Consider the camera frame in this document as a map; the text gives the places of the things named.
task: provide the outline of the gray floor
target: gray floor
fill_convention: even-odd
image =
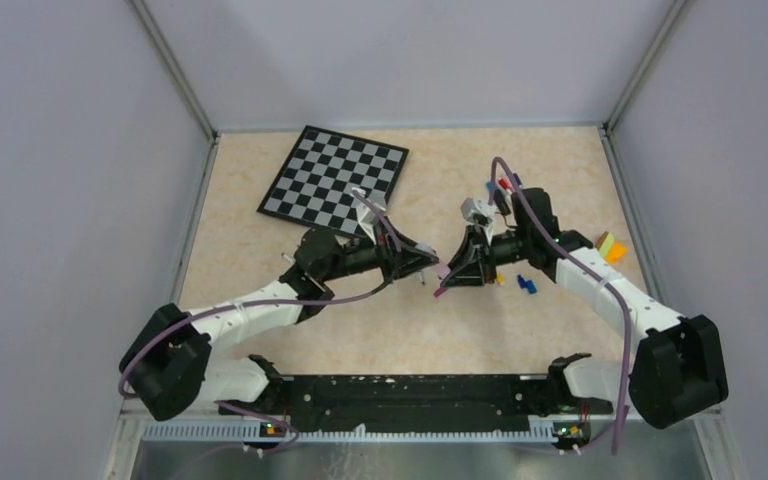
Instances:
[[[217,446],[143,442],[132,480],[168,479]],[[674,479],[709,478],[693,424],[667,430],[629,423],[618,457],[610,439],[578,456],[541,455],[493,444],[306,444],[259,460],[226,450],[193,464],[185,479]]]

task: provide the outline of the table surface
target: table surface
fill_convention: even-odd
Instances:
[[[460,204],[486,199],[490,160],[501,156],[526,186],[552,197],[562,229],[595,240],[605,230],[630,248],[616,265],[644,288],[619,198],[595,127],[350,131],[407,147],[388,205],[397,229],[434,247],[447,263],[466,223]],[[306,227],[256,212],[298,133],[223,134],[180,299],[182,309],[254,291],[288,268]],[[504,229],[498,222],[497,233]],[[326,307],[298,325],[264,332],[225,355],[265,356],[289,374],[539,373],[559,356],[590,352],[615,360],[620,337],[589,305],[526,262],[500,267],[505,286],[452,289],[395,282],[378,295]],[[538,293],[520,290],[516,274]],[[368,291],[381,275],[329,282],[337,297]]]

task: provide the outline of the robotic arm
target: robotic arm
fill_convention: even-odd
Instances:
[[[383,198],[369,200],[384,210]],[[170,419],[197,400],[254,402],[270,382],[268,362],[250,358],[234,362],[211,359],[224,348],[261,332],[294,325],[317,315],[334,298],[334,292],[325,282],[380,268],[382,284],[361,297],[371,296],[392,281],[438,262],[430,247],[414,242],[395,229],[385,229],[365,204],[356,207],[356,213],[368,238],[352,239],[340,245],[334,234],[312,228],[301,239],[294,254],[295,263],[264,288],[189,312],[168,304],[152,315],[119,364],[123,374],[138,352],[167,329],[189,317],[203,317],[179,328],[151,348],[127,377],[156,420]],[[297,301],[273,303],[276,299]],[[234,372],[234,381],[223,375],[225,371]]]
[[[519,198],[513,196],[516,226],[494,236],[488,233],[492,233],[493,207],[480,200],[464,202],[462,213],[472,224],[466,227],[441,287],[493,283],[498,266],[527,260],[552,281],[590,302],[593,310],[622,334],[623,312],[605,288],[610,284],[626,301],[632,319],[632,345],[636,348],[628,393],[643,419],[657,428],[666,428],[725,400],[728,383],[714,323],[704,315],[688,318],[640,291],[608,265],[587,238],[575,230],[560,230],[545,191],[530,188],[523,193],[552,238],[603,280],[597,281],[561,257],[535,227]],[[616,363],[580,354],[556,360],[550,374],[552,370],[562,371],[573,397],[615,401],[620,384]]]

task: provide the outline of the beige tabletop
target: beige tabletop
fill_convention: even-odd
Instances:
[[[490,160],[501,156],[526,186],[552,197],[561,229],[595,240],[609,230],[632,248],[596,128],[493,128],[347,132],[403,146],[410,155],[388,205],[397,229],[447,263],[466,223],[464,198],[486,200]],[[197,308],[273,281],[306,227],[256,212],[298,133],[222,135],[180,305]],[[632,250],[617,265],[643,288]],[[278,371],[324,373],[537,373],[575,352],[618,359],[620,337],[575,295],[526,262],[500,267],[505,286],[452,289],[405,278],[361,302],[326,307],[299,325],[262,333],[229,355],[257,353]],[[520,290],[516,274],[538,293]],[[329,283],[336,296],[370,290],[377,271]]]

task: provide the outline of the black and white checkered board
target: black and white checkered board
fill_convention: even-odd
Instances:
[[[399,178],[406,148],[305,127],[257,211],[343,236],[363,236],[352,187],[385,199]]]

